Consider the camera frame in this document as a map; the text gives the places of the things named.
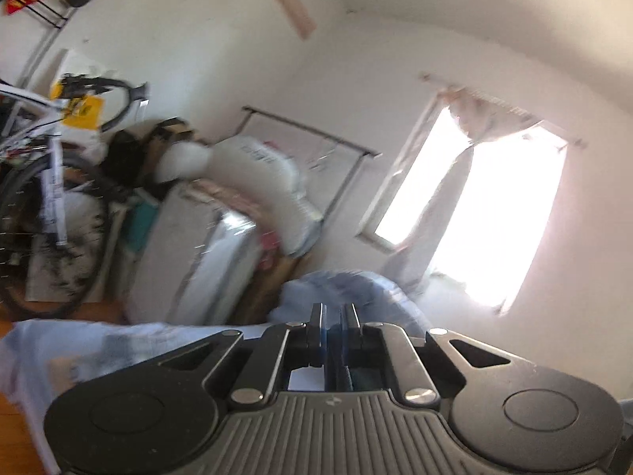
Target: bicycle handlebar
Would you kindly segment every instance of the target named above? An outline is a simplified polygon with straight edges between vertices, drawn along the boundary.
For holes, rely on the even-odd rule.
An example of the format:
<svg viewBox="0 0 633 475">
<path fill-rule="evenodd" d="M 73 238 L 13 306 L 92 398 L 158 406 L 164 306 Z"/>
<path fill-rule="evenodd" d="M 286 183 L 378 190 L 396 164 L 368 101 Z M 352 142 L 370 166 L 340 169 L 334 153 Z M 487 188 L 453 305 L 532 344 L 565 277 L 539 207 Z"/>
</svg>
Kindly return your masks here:
<svg viewBox="0 0 633 475">
<path fill-rule="evenodd" d="M 90 90 L 94 91 L 95 94 L 102 94 L 110 91 L 110 89 L 115 87 L 125 89 L 127 97 L 125 107 L 114 118 L 101 125 L 100 130 L 102 132 L 106 132 L 121 123 L 121 121 L 124 119 L 130 108 L 132 107 L 132 104 L 135 101 L 146 100 L 149 91 L 148 84 L 143 84 L 138 87 L 132 87 L 123 80 L 116 80 L 115 78 L 103 78 L 100 76 L 95 78 L 86 78 L 82 75 L 66 76 L 62 79 L 61 86 L 62 90 L 59 97 L 63 99 L 80 98 L 83 97 L 86 92 Z"/>
</svg>

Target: mattress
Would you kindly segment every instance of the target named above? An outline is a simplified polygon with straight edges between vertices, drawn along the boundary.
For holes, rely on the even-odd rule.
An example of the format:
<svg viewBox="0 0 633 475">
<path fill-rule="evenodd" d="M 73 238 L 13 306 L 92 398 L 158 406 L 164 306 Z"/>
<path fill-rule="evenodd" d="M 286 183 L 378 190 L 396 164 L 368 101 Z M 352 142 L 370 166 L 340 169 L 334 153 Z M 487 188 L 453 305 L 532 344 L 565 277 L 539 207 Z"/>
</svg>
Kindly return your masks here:
<svg viewBox="0 0 633 475">
<path fill-rule="evenodd" d="M 261 255 L 250 218 L 188 183 L 169 193 L 125 305 L 132 323 L 226 322 Z"/>
</svg>

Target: metal bolt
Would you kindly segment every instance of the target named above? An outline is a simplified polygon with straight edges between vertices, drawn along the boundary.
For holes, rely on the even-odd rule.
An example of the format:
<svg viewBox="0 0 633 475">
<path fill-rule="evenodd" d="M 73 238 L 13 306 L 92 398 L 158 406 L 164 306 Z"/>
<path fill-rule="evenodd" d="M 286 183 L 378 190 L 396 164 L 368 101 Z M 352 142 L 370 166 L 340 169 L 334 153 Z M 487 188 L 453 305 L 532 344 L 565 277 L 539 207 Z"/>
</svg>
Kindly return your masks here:
<svg viewBox="0 0 633 475">
<path fill-rule="evenodd" d="M 404 393 L 404 399 L 416 405 L 426 405 L 438 397 L 438 393 L 432 389 L 413 388 Z"/>
<path fill-rule="evenodd" d="M 251 405 L 264 399 L 263 393 L 254 388 L 240 388 L 231 393 L 231 399 L 235 403 L 241 403 L 243 405 Z"/>
</svg>

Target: wooden floor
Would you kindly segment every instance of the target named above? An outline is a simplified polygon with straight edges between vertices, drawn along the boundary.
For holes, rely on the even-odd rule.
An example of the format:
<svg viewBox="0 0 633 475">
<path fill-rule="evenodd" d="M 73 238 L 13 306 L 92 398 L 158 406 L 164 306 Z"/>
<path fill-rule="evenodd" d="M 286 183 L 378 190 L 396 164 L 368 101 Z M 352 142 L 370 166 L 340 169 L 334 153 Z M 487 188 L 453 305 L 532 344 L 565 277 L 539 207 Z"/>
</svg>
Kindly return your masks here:
<svg viewBox="0 0 633 475">
<path fill-rule="evenodd" d="M 87 303 L 72 317 L 77 320 L 121 322 L 121 306 L 116 303 Z M 11 321 L 0 309 L 0 336 L 11 330 Z M 0 394 L 0 475 L 44 475 L 42 463 L 26 423 L 17 408 Z"/>
</svg>

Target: curtain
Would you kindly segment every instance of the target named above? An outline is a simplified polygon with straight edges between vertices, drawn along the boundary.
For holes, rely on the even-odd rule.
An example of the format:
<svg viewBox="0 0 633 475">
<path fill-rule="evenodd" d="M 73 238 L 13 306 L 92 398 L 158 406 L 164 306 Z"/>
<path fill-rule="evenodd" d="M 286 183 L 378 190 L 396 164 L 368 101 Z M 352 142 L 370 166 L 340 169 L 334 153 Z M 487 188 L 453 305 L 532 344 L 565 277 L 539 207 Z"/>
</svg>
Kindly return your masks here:
<svg viewBox="0 0 633 475">
<path fill-rule="evenodd" d="M 470 146 L 455 159 L 428 201 L 413 232 L 383 267 L 381 274 L 393 280 L 409 295 L 419 290 L 455 212 L 470 173 L 476 146 L 482 142 L 496 141 L 540 122 L 524 110 L 466 89 L 448 90 L 441 93 L 441 97 L 448 105 L 455 123 L 470 140 Z"/>
</svg>

